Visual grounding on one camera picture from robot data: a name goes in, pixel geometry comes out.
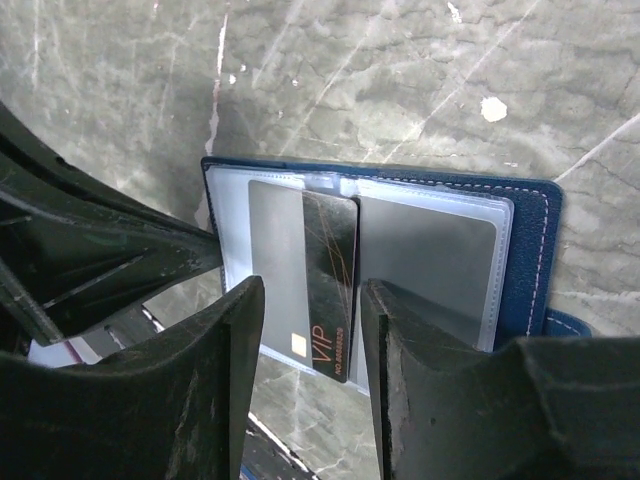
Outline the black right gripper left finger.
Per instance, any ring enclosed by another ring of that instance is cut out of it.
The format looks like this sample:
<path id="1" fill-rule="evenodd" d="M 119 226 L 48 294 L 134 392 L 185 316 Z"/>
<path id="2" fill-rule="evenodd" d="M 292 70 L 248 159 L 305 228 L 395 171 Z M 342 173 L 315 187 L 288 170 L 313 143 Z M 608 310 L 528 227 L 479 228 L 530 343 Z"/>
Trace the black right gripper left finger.
<path id="1" fill-rule="evenodd" d="M 265 292 L 214 304 L 93 365 L 1 357 L 5 479 L 235 479 Z"/>

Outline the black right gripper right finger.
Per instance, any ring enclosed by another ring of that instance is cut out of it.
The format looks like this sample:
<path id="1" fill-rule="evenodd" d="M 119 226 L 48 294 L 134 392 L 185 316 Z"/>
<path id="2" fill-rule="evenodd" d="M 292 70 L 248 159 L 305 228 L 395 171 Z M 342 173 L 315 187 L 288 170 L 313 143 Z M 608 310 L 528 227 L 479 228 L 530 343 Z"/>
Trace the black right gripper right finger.
<path id="1" fill-rule="evenodd" d="M 636 338 L 519 337 L 494 353 L 367 282 L 361 321 L 385 479 L 635 479 Z"/>

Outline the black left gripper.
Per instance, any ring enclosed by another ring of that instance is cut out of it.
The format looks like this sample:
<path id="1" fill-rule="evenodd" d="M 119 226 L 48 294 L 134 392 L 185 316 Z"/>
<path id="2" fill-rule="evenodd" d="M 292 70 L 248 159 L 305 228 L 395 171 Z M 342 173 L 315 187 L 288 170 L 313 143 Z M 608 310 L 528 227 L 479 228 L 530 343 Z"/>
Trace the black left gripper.
<path id="1" fill-rule="evenodd" d="M 91 331 L 222 263 L 216 237 L 71 166 L 1 109 L 1 348 Z"/>

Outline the blue leather card holder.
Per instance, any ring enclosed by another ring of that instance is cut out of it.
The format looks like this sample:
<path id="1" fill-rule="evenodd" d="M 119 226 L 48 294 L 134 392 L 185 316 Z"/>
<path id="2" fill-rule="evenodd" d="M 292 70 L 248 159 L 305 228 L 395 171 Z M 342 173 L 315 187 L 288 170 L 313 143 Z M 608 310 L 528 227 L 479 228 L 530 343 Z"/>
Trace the blue leather card holder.
<path id="1" fill-rule="evenodd" d="M 549 308 L 562 209 L 549 181 L 208 157 L 224 286 L 265 285 L 261 351 L 368 391 L 360 291 L 486 352 L 519 336 L 587 336 Z"/>

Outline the black VIP credit card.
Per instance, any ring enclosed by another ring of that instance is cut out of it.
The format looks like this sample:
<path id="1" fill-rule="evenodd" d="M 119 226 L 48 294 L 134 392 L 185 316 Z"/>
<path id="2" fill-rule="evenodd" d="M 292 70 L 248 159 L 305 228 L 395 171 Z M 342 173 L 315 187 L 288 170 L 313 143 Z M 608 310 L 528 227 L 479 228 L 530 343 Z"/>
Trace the black VIP credit card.
<path id="1" fill-rule="evenodd" d="M 418 317 L 485 352 L 494 348 L 503 246 L 492 210 L 460 214 L 359 199 L 360 280 L 377 279 Z"/>
<path id="2" fill-rule="evenodd" d="M 358 206 L 264 181 L 248 184 L 251 263 L 265 285 L 269 354 L 347 379 Z"/>

